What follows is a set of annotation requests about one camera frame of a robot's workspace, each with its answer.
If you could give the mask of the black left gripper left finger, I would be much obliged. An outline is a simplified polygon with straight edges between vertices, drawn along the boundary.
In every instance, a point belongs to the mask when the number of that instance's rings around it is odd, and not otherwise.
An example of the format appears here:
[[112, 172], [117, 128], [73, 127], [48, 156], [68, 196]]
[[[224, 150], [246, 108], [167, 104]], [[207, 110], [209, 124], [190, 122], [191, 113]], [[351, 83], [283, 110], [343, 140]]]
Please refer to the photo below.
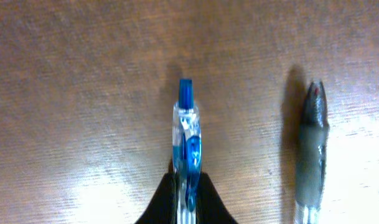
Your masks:
[[176, 203], [174, 174], [166, 173], [135, 224], [176, 224]]

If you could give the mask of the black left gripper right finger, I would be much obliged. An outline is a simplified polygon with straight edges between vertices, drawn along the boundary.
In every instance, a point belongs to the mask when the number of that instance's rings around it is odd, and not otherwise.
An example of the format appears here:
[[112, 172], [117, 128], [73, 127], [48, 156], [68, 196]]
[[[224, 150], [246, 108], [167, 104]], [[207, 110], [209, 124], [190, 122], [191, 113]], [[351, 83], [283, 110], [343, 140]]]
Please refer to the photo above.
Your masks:
[[197, 189], [197, 223], [199, 224], [237, 224], [224, 206], [209, 175], [200, 174]]

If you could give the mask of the blue ballpoint pen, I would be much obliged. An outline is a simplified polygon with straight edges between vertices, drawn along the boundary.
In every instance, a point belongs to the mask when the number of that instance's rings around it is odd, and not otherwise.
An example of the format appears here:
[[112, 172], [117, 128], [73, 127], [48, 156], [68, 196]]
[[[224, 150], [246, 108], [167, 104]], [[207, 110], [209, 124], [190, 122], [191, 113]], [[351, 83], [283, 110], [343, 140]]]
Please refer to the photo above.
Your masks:
[[191, 79], [179, 82], [179, 99], [173, 107], [172, 164], [175, 178], [177, 224], [197, 223], [197, 189], [202, 168], [200, 112]]

